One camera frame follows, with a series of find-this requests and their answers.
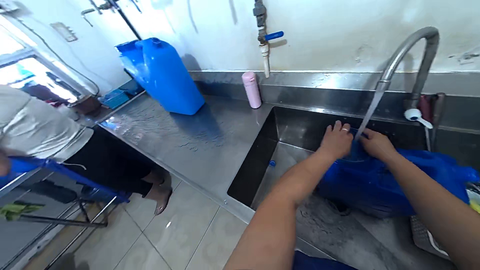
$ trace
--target blue valve handle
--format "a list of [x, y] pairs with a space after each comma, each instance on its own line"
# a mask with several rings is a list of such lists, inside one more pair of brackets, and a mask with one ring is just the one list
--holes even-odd
[[272, 39], [279, 38], [279, 37], [283, 37], [283, 31], [278, 31], [278, 32], [275, 32], [275, 33], [265, 35], [265, 40], [272, 40]]

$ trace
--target window frame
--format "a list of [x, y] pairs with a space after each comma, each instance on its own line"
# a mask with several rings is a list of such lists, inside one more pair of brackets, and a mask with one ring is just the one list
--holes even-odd
[[59, 65], [64, 66], [60, 61], [54, 60], [53, 61], [47, 59], [41, 52], [38, 51], [37, 48], [30, 46], [23, 40], [19, 39], [17, 36], [15, 36], [13, 33], [11, 33], [7, 28], [4, 26], [0, 25], [0, 31], [4, 32], [5, 34], [9, 35], [15, 41], [20, 43], [24, 48], [20, 49], [16, 52], [13, 53], [7, 53], [7, 54], [1, 54], [0, 55], [0, 68], [15, 64], [16, 62], [27, 59], [27, 58], [34, 58], [37, 60], [40, 64], [44, 65], [46, 68], [52, 71], [52, 73], [56, 76], [58, 76], [61, 80], [66, 82], [68, 85], [70, 85], [73, 89], [77, 90], [81, 95], [78, 97], [78, 99], [82, 98], [83, 96], [87, 95], [92, 95], [92, 92], [88, 91], [85, 89], [84, 86], [82, 86], [80, 83], [78, 83], [76, 80], [74, 80], [70, 75], [65, 73], [60, 67], [58, 67], [55, 62], [57, 62]]

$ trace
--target foot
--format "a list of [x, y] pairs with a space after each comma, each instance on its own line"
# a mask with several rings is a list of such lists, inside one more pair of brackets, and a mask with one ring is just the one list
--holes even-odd
[[153, 185], [145, 198], [156, 201], [155, 215], [159, 215], [165, 210], [168, 200], [172, 195], [172, 188], [169, 186]]

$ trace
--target tiled floor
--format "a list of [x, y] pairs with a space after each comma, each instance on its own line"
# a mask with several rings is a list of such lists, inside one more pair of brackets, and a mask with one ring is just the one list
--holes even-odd
[[77, 270], [220, 270], [247, 224], [173, 177], [165, 211], [133, 196], [73, 254]]

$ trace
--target window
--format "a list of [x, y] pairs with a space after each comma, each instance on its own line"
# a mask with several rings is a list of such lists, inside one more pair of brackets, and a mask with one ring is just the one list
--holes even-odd
[[63, 71], [67, 69], [61, 63], [45, 58], [36, 49], [36, 43], [3, 16], [0, 16], [0, 40], [0, 84], [42, 100], [75, 102], [83, 94], [89, 94]]

